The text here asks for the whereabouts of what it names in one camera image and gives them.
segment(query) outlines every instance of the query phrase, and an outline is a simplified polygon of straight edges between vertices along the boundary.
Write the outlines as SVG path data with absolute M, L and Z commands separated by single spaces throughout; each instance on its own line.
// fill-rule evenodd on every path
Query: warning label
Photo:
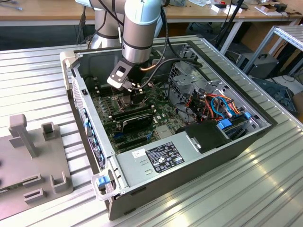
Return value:
M 172 142 L 147 150 L 146 155 L 157 173 L 162 173 L 184 162 Z

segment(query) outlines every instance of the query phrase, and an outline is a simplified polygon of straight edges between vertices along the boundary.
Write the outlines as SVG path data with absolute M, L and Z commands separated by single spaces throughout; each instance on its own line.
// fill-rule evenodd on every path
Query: white object on desk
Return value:
M 229 7 L 230 7 L 230 5 L 226 6 L 226 9 L 224 10 L 224 13 L 225 13 L 225 14 L 228 14 L 228 11 L 229 11 L 229 15 L 230 15 L 230 14 L 233 14 L 233 12 L 235 11 L 235 9 L 236 9 L 237 6 L 233 6 L 233 5 L 232 5 L 231 10 L 229 10 Z M 238 14 L 238 13 L 241 13 L 242 11 L 243 11 L 243 10 L 242 10 L 241 8 L 239 8 L 237 14 Z
M 211 9 L 213 11 L 215 11 L 216 13 L 221 13 L 221 12 L 224 12 L 226 8 L 219 8 L 219 7 L 216 7 L 215 5 L 212 5 Z
M 294 94 L 298 94 L 301 91 L 303 91 L 303 85 L 297 81 L 296 79 L 292 81 L 294 78 L 284 75 L 280 77 L 274 77 L 274 80 L 278 82 L 280 85 L 288 87 L 289 90 L 291 90 Z
M 206 0 L 188 0 L 196 5 L 199 5 L 201 7 L 205 6 L 207 4 Z
M 281 16 L 284 16 L 284 17 L 287 17 L 287 13 L 286 12 L 264 12 L 262 10 L 260 10 L 258 7 L 255 6 L 255 9 L 260 11 L 261 13 L 265 14 L 266 16 L 277 16 L 277 17 L 281 17 Z

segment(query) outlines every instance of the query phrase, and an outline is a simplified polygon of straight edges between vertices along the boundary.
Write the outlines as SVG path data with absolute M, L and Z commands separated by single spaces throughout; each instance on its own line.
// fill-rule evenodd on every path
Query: blue cable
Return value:
M 214 111 L 216 114 L 220 115 L 220 116 L 224 119 L 223 114 L 217 112 L 216 109 L 215 109 L 215 107 L 214 107 L 214 100 L 215 100 L 216 98 L 218 98 L 218 99 L 220 99 L 220 100 L 222 100 L 222 101 L 224 102 L 224 104 L 225 104 L 225 106 L 227 107 L 228 111 L 229 111 L 232 115 L 236 115 L 236 113 L 230 108 L 230 106 L 227 104 L 227 102 L 225 101 L 225 99 L 222 98 L 222 97 L 214 97 L 214 98 L 212 99 L 212 102 L 211 102 L 212 109 L 213 109 L 213 111 Z
M 226 100 L 222 97 L 218 97 L 219 99 L 221 99 L 224 104 L 226 105 L 227 109 L 229 110 L 229 112 L 232 114 L 232 115 L 236 115 L 236 113 L 231 109 L 231 107 L 228 105 L 228 103 L 226 102 Z
M 152 136 L 152 132 L 149 133 L 149 134 L 147 134 L 147 136 L 146 136 L 147 140 L 150 140 L 150 139 L 151 139 L 151 136 Z
M 224 115 L 221 114 L 221 113 L 219 113 L 219 112 L 217 112 L 216 109 L 215 109 L 215 107 L 214 107 L 214 100 L 215 100 L 215 99 L 216 99 L 216 98 L 213 98 L 213 99 L 212 99 L 212 102 L 211 102 L 212 109 L 213 109 L 213 111 L 214 111 L 216 114 L 220 115 L 220 116 L 224 119 Z

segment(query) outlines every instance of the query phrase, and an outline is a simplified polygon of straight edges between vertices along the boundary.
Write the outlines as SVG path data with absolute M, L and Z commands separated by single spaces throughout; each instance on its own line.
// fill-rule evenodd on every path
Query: aluminum profile table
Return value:
M 0 226 L 298 226 L 303 223 L 303 125 L 206 40 L 191 39 L 279 123 L 236 159 L 109 221 L 96 200 L 92 171 L 65 93 L 59 53 L 85 46 L 0 52 L 0 136 L 8 116 L 24 113 L 28 128 L 60 125 L 74 191 L 0 222 Z M 204 64 L 210 78 L 217 75 Z
M 274 34 L 278 35 L 280 39 L 289 42 L 299 50 L 303 51 L 303 26 L 273 26 L 264 40 L 261 42 L 260 46 L 257 48 L 250 61 L 244 67 L 244 73 L 247 73 L 249 71 L 259 54 L 262 52 Z M 281 40 L 276 42 L 276 44 L 272 47 L 270 53 L 272 53 L 280 43 Z M 302 64 L 303 58 L 293 67 L 290 73 L 294 73 Z

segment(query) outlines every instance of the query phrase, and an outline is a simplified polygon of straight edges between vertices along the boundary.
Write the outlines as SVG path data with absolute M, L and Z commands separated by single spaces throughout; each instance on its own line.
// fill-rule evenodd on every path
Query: white sticker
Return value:
M 178 158 L 176 158 L 174 161 L 177 162 L 177 161 L 179 161 L 179 160 L 181 160 L 181 159 L 182 159 L 182 157 L 178 157 Z
M 121 38 L 121 28 L 120 26 L 118 27 L 118 33 L 119 33 L 119 43 L 122 43 L 122 38 Z
M 133 155 L 134 158 L 141 157 L 141 156 L 145 155 L 145 149 L 143 148 L 143 149 L 140 149 L 140 150 L 133 151 L 132 155 Z

